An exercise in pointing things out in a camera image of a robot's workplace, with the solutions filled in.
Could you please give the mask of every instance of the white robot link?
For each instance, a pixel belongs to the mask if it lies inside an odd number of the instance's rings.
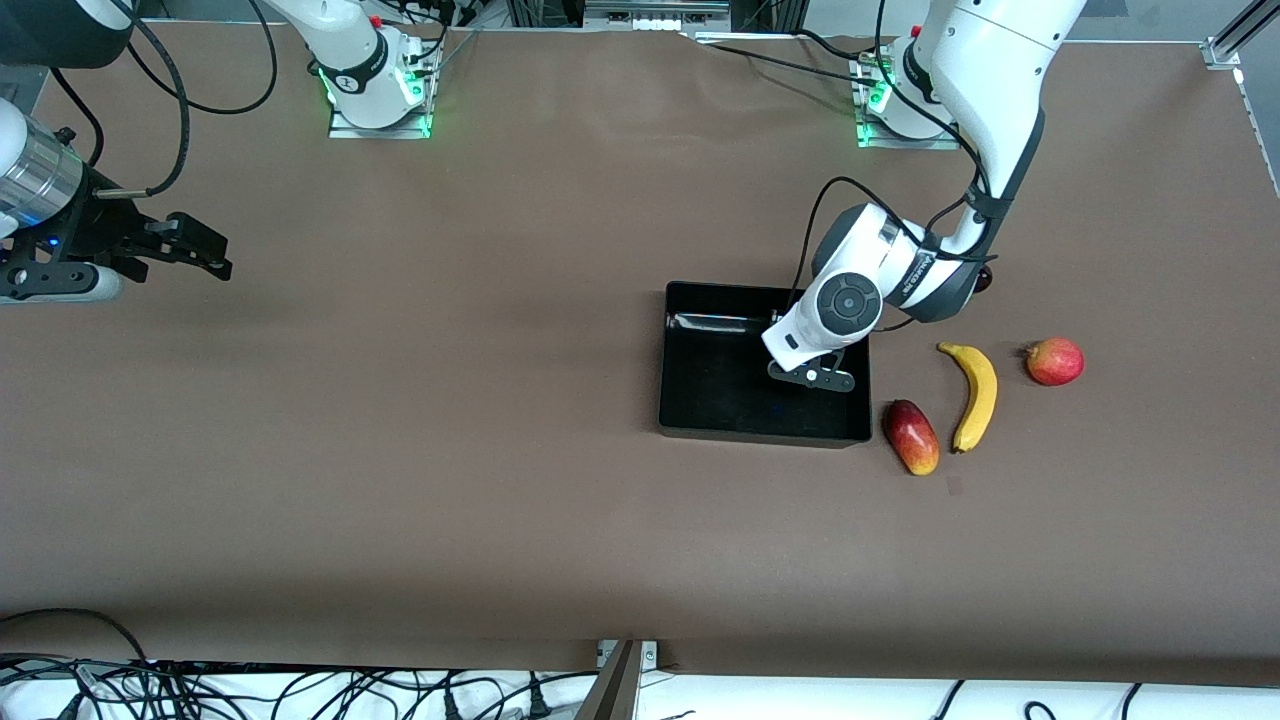
[[[352,126],[392,126],[421,105],[422,41],[372,22],[356,0],[264,0],[316,58]],[[101,68],[129,42],[133,0],[0,0],[0,64]],[[0,97],[0,304],[110,300],[143,282],[141,259],[229,279],[227,238],[183,213],[155,220],[131,193]],[[44,255],[49,259],[37,260]]]
[[[764,332],[777,364],[791,372],[867,337],[884,304],[920,322],[959,313],[1039,143],[1041,83],[1085,0],[933,0],[916,37],[884,55],[893,87],[878,113],[904,137],[940,135],[955,122],[980,159],[984,184],[965,192],[952,234],[864,204],[844,211],[814,251],[813,283]]]

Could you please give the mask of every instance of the yellow banana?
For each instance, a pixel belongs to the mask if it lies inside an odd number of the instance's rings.
[[[996,411],[996,369],[977,347],[940,342],[938,350],[954,357],[969,378],[969,407],[951,438],[954,452],[969,452],[978,447],[978,441],[987,432],[991,415]]]

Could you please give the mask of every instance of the black tray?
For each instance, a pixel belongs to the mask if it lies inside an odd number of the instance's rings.
[[[777,287],[667,284],[658,402],[664,434],[817,447],[870,439],[867,341],[849,346],[837,366],[854,377],[851,392],[769,377],[760,333],[787,295]]]

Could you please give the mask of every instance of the red apple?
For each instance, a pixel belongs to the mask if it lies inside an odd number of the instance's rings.
[[[1027,372],[1046,386],[1065,386],[1084,373],[1084,352],[1065,337],[1051,337],[1027,348]]]
[[[913,475],[928,475],[938,466],[938,436],[910,400],[890,404],[884,413],[884,434]]]

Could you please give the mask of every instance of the table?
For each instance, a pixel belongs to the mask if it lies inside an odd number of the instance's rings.
[[[201,102],[265,79],[255,27],[160,32]],[[643,32],[486,32],[435,137],[329,141],[276,36],[275,96],[197,114],[145,205],[230,237],[233,281],[0,315],[0,609],[105,610],[159,657],[554,667],[636,635],[704,673],[1277,676],[1280,204],[1193,45],[1065,46],[995,284],[874,338],[877,405],[943,434],[966,389],[933,345],[1001,377],[983,445],[911,478],[882,439],[660,436],[662,291],[786,284],[828,177],[920,219],[961,154],[860,150],[846,83]],[[172,100],[127,59],[70,79],[101,168],[161,177]],[[1053,334],[1088,372],[1034,387],[1014,352]],[[6,639],[125,652],[84,633]]]

